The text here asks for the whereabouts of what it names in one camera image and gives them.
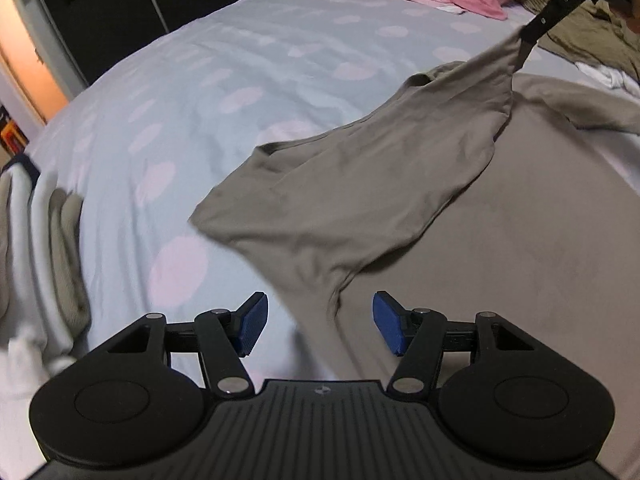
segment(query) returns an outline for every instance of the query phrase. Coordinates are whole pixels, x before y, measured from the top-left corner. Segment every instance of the grey t-shirt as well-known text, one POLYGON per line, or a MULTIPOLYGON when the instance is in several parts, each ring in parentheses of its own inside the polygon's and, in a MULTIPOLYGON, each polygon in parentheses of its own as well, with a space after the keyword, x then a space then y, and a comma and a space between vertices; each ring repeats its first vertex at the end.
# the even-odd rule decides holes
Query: grey t-shirt
POLYGON ((593 374, 616 423, 601 454, 640 462, 640 198, 578 128, 640 134, 640 107, 516 75, 518 35, 409 78, 367 117, 255 149, 191 221, 273 284, 341 378, 397 358, 377 290, 452 320, 493 310, 593 374))

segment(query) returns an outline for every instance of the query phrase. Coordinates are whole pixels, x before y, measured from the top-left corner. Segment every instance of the ridged black surface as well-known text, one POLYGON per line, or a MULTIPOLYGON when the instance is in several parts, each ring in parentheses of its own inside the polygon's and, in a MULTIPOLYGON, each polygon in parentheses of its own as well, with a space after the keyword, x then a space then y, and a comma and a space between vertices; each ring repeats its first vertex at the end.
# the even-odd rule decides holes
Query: ridged black surface
POLYGON ((377 382, 269 381, 225 402, 173 454, 128 470, 50 463, 34 480, 610 480, 596 463, 516 472, 483 463, 442 433, 427 407, 392 400, 377 382))

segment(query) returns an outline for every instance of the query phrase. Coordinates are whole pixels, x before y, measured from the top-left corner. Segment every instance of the beige wall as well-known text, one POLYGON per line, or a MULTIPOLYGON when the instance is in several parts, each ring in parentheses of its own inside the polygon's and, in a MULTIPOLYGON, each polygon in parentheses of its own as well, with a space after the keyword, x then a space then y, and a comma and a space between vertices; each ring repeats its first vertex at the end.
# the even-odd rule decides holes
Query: beige wall
POLYGON ((47 67, 38 60, 13 0, 0 0, 0 56, 46 121, 65 107, 68 101, 47 67))

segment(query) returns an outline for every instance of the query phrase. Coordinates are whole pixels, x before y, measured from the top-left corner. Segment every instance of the polka dot bedsheet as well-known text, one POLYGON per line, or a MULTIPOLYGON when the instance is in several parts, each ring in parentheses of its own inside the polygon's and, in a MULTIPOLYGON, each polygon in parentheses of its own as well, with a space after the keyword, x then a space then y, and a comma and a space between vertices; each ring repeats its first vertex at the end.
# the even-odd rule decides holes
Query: polka dot bedsheet
MULTIPOLYGON (((43 170, 85 197, 88 347, 147 312, 193 320, 263 290, 270 317, 244 360, 256 386, 268 377, 330 379, 271 287, 188 218, 254 146, 354 121, 409 75, 469 59, 531 18, 519 6, 507 10, 500 22, 405 0, 241 0, 107 72, 28 148, 43 170)), ((539 49, 524 70, 598 86, 539 49)), ((640 189, 640 142, 590 138, 640 189)), ((176 356, 174 365, 200 377, 194 358, 176 356)))

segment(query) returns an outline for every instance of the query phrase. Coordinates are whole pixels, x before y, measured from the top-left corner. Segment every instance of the person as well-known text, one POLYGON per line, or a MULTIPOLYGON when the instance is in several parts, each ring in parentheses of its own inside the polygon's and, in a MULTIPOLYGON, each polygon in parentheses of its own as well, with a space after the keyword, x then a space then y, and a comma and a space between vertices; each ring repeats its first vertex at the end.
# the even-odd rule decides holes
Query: person
POLYGON ((631 0, 631 13, 610 5, 611 10, 626 21, 626 26, 636 34, 640 34, 640 0, 631 0))

